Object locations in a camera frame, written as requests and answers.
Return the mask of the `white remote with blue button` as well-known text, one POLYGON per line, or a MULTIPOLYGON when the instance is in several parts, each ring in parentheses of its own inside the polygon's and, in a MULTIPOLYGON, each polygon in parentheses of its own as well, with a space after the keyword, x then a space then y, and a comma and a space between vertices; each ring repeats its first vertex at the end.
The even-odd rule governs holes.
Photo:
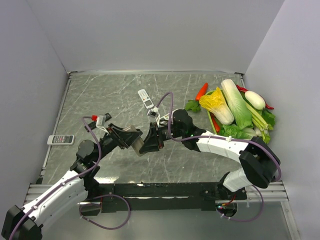
MULTIPOLYGON (((124 131, 128 132, 128 131, 137 131, 138 129, 134 127, 134 125, 129 125, 127 127, 125 127, 123 129, 124 131)), ((139 136, 135 142, 131 145, 131 147, 133 148, 133 150, 135 151, 135 153, 137 154, 138 157, 142 157, 144 155, 144 153, 140 153, 140 149, 143 146, 144 141, 143 139, 139 136)))

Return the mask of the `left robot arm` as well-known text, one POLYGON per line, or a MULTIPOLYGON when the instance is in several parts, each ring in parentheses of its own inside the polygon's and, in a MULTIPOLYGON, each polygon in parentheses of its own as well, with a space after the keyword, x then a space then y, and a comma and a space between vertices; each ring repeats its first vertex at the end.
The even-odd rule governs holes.
POLYGON ((43 233, 68 209, 98 197, 99 183, 94 177, 100 160, 117 147, 131 147, 142 134, 133 126, 126 129, 110 124, 103 138, 83 140, 75 162, 60 180, 31 202, 22 207, 14 205, 7 211, 1 236, 6 240, 42 239, 43 233))

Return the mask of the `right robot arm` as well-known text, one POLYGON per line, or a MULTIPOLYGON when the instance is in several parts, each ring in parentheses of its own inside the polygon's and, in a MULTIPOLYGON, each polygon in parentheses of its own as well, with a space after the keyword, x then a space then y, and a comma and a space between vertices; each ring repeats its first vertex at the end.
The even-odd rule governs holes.
POLYGON ((191 151, 226 157, 241 165, 220 180, 218 193, 223 199, 230 199, 236 191, 251 185, 266 189, 281 175, 279 158, 259 137, 245 140, 213 134, 196 127, 183 109, 175 110, 164 126, 152 122, 139 153, 157 152, 167 140, 181 142, 191 151))

